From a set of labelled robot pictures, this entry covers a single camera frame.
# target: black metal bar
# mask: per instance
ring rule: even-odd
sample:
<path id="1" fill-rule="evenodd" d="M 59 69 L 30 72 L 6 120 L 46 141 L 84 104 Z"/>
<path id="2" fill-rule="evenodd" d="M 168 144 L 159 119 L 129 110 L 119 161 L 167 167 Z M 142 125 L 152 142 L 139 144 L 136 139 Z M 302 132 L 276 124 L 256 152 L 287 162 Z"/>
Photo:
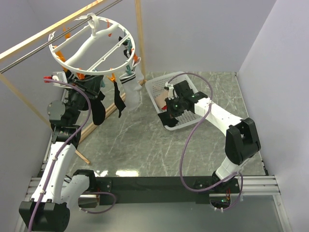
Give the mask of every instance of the black metal bar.
<path id="1" fill-rule="evenodd" d="M 173 177 L 96 177 L 100 191 L 108 191 L 116 195 L 117 203 L 173 203 L 196 202 L 210 203 L 209 194 L 239 193 L 238 180 L 232 179 L 228 183 L 219 185 L 214 190 L 195 193 L 187 190 L 178 176 Z M 213 184 L 211 176 L 186 176 L 188 186 L 201 189 Z M 110 196 L 100 196 L 100 205 L 110 205 Z"/>

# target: clothespin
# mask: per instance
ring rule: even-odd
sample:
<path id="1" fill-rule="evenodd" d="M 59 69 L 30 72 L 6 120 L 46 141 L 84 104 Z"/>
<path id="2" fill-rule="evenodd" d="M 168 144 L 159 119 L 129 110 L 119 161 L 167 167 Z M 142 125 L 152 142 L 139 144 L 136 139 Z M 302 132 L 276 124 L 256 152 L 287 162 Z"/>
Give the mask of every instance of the clothespin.
<path id="1" fill-rule="evenodd" d="M 107 19 L 107 28 L 110 28 L 110 22 L 108 21 L 108 19 Z"/>
<path id="2" fill-rule="evenodd" d="M 133 60 L 134 62 L 137 62 L 139 60 L 139 57 L 134 53 L 134 56 L 133 56 Z"/>
<path id="3" fill-rule="evenodd" d="M 66 59 L 64 58 L 64 56 L 63 56 L 63 54 L 62 54 L 62 52 L 59 50 L 59 51 L 57 51 L 56 52 L 56 55 L 58 56 L 58 58 L 59 58 L 59 60 L 61 60 L 61 61 L 63 61 L 63 62 L 65 62 L 66 61 Z"/>
<path id="4" fill-rule="evenodd" d="M 127 73 L 128 75 L 132 75 L 132 70 L 131 70 L 131 68 L 130 68 L 130 65 L 127 65 L 127 66 L 126 66 L 126 73 Z"/>
<path id="5" fill-rule="evenodd" d="M 116 82 L 116 77 L 115 74 L 112 73 L 112 77 L 107 76 L 107 78 L 111 81 L 111 82 Z"/>
<path id="6" fill-rule="evenodd" d="M 66 30 L 68 30 L 68 29 L 66 29 L 66 27 L 65 26 L 63 26 L 63 31 L 66 31 Z M 69 38 L 69 37 L 71 37 L 71 34 L 70 33 L 68 33 L 68 34 L 65 34 L 65 36 L 64 36 L 64 38 L 66 38 L 66 40 Z"/>
<path id="7" fill-rule="evenodd" d="M 132 49 L 132 42 L 131 42 L 131 40 L 128 40 L 127 49 L 128 49 L 129 51 L 131 51 L 131 49 Z"/>
<path id="8" fill-rule="evenodd" d="M 77 76 L 78 76 L 78 79 L 80 79 L 80 80 L 84 80 L 85 79 L 85 75 L 84 74 L 77 73 Z"/>

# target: white plastic basket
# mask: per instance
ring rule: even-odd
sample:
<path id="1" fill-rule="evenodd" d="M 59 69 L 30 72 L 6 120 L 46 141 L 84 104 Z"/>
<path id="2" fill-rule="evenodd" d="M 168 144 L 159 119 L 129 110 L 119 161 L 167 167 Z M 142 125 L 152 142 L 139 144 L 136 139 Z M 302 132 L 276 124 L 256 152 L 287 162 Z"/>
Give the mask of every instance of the white plastic basket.
<path id="1" fill-rule="evenodd" d="M 179 73 L 183 73 L 183 72 L 169 73 L 164 76 L 155 77 L 154 79 L 148 80 L 146 82 L 145 86 L 146 86 L 147 92 L 158 114 L 166 110 L 161 110 L 158 108 L 158 106 L 155 103 L 155 98 L 163 92 L 165 83 L 168 80 L 170 80 L 170 78 L 172 78 L 173 76 Z M 184 80 L 188 82 L 190 88 L 193 90 L 194 93 L 198 92 L 197 88 L 193 85 L 192 81 L 186 74 L 176 77 L 174 80 L 171 81 L 171 83 L 174 85 Z M 200 121 L 201 118 L 202 118 L 201 116 L 195 115 L 191 111 L 185 111 L 181 116 L 176 118 L 179 122 L 176 124 L 175 127 L 168 127 L 168 126 L 164 126 L 164 127 L 168 129 L 169 131 L 172 131 L 172 130 L 174 131 L 174 130 L 195 124 L 198 121 Z"/>

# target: circular drying hanger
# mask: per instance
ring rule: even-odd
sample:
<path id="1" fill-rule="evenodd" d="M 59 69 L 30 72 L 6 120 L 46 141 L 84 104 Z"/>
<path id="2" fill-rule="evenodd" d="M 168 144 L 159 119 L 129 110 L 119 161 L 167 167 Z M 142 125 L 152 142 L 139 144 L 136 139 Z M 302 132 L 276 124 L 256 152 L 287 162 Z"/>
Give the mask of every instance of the circular drying hanger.
<path id="1" fill-rule="evenodd" d="M 96 16 L 94 13 L 89 13 L 87 15 L 83 15 L 75 20 L 82 20 L 82 19 L 86 19 L 88 17 L 91 17 L 92 19 L 88 21 L 88 25 L 83 27 L 80 31 L 78 31 L 77 33 L 75 33 L 74 35 L 72 35 L 70 38 L 67 38 L 65 40 L 65 42 L 61 43 L 58 46 L 49 45 L 49 49 L 52 53 L 52 56 L 55 58 L 55 60 L 64 68 L 70 70 L 71 72 L 75 72 L 75 73 L 81 73 L 84 75 L 105 75 L 105 74 L 109 74 L 109 73 L 114 73 L 117 70 L 124 70 L 126 68 L 127 65 L 132 63 L 132 59 L 134 57 L 134 53 L 135 53 L 135 43 L 134 43 L 134 39 L 132 37 L 132 35 L 130 34 L 130 32 L 123 27 L 121 24 L 111 20 L 111 19 L 107 19 L 104 17 L 99 17 Z M 108 25 L 111 24 L 111 26 L 109 26 L 107 29 L 103 29 L 100 31 L 98 30 L 99 27 L 99 21 L 104 21 L 106 23 L 108 23 Z M 109 34 L 111 34 L 115 29 L 120 28 L 123 32 L 124 32 L 124 37 L 121 41 L 119 41 L 118 43 L 115 44 L 115 46 L 113 48 L 111 48 L 105 55 L 103 55 L 98 61 L 96 61 L 93 65 L 91 65 L 91 67 L 89 67 L 87 70 L 84 69 L 80 69 L 80 68 L 75 68 L 73 67 L 74 62 L 77 61 L 79 58 L 81 58 L 83 56 L 83 54 L 87 51 L 87 49 L 97 40 L 104 40 L 104 38 L 106 38 L 106 36 L 108 36 Z M 71 56 L 69 59 L 67 59 L 66 61 L 62 61 L 60 59 L 60 57 L 56 54 L 57 51 L 60 51 L 61 48 L 67 46 L 70 42 L 74 41 L 76 38 L 78 38 L 80 35 L 84 34 L 85 32 L 87 32 L 89 29 L 91 29 L 91 35 L 90 37 L 81 45 L 81 47 L 76 51 L 76 53 Z M 48 40 L 51 40 L 54 37 L 55 31 L 51 34 L 49 34 L 48 36 Z M 116 67 L 116 68 L 111 68 L 109 70 L 105 70 L 105 71 L 94 71 L 94 69 L 101 64 L 102 62 L 105 61 L 105 59 L 112 54 L 117 48 L 119 48 L 123 42 L 125 42 L 126 40 L 130 40 L 131 41 L 131 45 L 132 45 L 132 54 L 130 55 L 130 57 L 124 62 L 124 64 Z"/>

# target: gray marble floor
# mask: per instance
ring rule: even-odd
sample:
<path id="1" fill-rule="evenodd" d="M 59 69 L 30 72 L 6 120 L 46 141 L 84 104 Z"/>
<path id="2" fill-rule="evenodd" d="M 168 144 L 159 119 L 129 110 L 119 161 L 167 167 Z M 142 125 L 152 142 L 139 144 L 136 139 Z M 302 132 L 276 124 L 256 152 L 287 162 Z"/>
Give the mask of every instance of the gray marble floor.
<path id="1" fill-rule="evenodd" d="M 166 74 L 150 72 L 147 79 Z M 213 101 L 227 111 L 246 118 L 248 116 L 234 72 L 199 72 L 211 83 Z M 200 79 L 191 76 L 198 90 L 209 93 Z M 102 89 L 106 107 L 113 101 L 111 82 Z M 91 165 L 75 156 L 69 174 L 77 169 L 93 169 L 97 176 L 177 176 L 184 142 L 193 128 L 189 126 L 168 131 L 162 126 L 149 95 L 143 87 L 138 109 L 123 111 L 121 118 L 114 112 L 78 147 Z M 205 121 L 189 143 L 184 163 L 184 175 L 211 175 L 225 158 L 225 137 L 211 123 Z M 244 175 L 265 175 L 260 154 L 251 158 L 243 169 Z"/>

